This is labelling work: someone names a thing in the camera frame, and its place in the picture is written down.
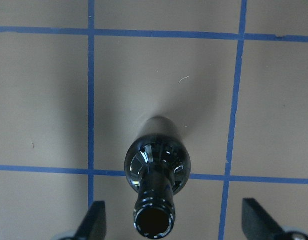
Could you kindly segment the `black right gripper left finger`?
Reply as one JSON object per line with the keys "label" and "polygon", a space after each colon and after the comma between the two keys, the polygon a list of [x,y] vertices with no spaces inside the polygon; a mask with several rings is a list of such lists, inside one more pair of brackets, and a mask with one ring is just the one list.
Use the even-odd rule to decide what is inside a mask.
{"label": "black right gripper left finger", "polygon": [[74,240],[104,240],[106,237],[105,201],[94,201],[74,234]]}

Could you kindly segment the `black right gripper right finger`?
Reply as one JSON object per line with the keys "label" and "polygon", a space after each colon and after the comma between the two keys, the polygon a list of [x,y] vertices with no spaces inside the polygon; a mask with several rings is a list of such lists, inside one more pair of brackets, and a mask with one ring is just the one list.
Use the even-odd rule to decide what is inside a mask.
{"label": "black right gripper right finger", "polygon": [[285,234],[255,198],[242,199],[242,230],[248,240],[277,240]]}

